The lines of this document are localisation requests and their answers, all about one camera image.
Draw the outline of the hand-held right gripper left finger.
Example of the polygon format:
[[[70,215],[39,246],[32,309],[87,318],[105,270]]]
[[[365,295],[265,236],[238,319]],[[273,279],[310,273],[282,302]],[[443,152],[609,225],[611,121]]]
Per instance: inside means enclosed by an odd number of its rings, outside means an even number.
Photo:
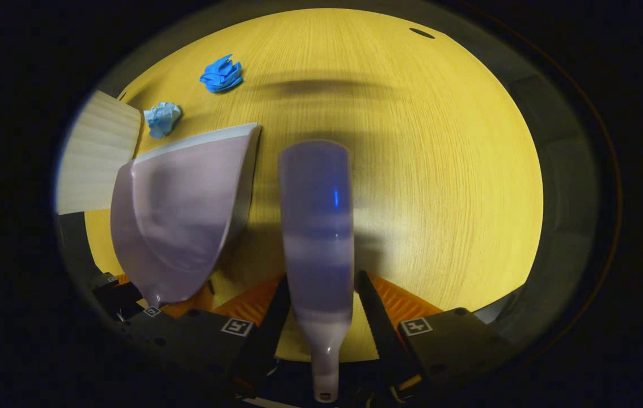
[[[150,307],[124,322],[124,338],[204,395],[256,397],[272,368],[290,309],[286,277],[237,297],[224,313]]]

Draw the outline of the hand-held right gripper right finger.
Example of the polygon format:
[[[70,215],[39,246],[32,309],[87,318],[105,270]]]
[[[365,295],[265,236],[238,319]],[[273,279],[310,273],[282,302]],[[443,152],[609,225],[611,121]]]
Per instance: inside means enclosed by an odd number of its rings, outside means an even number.
[[[395,397],[461,388],[514,356],[513,345],[466,308],[444,312],[363,270],[356,289]]]

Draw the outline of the lavender dustpan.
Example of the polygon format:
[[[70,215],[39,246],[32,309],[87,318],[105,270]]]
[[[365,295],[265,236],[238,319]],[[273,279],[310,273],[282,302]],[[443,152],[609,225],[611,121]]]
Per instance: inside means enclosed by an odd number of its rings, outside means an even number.
[[[190,299],[246,227],[261,127],[226,127],[169,143],[120,167],[111,239],[151,307]]]

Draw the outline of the lavender small broom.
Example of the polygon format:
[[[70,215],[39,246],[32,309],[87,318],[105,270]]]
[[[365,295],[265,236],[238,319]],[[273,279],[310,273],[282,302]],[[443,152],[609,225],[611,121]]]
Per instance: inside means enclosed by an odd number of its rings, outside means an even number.
[[[338,399],[340,350],[353,319],[349,152],[311,140],[278,158],[282,243],[293,313],[310,348],[314,400]]]

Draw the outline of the white garbage bin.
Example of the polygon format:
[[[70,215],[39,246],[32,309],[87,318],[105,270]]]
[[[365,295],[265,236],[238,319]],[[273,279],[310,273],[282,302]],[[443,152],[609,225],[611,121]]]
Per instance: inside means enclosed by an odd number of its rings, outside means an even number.
[[[138,109],[102,91],[89,96],[60,160],[57,214],[109,209],[117,173],[132,159],[140,128]]]

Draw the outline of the light blue paper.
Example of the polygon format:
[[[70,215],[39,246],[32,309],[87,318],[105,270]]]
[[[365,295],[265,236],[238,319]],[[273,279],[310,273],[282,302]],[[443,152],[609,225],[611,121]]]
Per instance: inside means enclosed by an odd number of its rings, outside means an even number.
[[[170,101],[161,101],[157,106],[143,111],[143,118],[149,129],[149,135],[162,139],[172,131],[174,123],[181,117],[181,108]]]

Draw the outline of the dark blue paper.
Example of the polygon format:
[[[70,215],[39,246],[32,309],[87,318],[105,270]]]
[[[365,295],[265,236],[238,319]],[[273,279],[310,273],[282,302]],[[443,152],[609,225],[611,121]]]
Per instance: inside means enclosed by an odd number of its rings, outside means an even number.
[[[215,94],[223,93],[244,81],[241,62],[234,62],[231,57],[232,54],[226,55],[205,68],[199,81],[206,90]]]

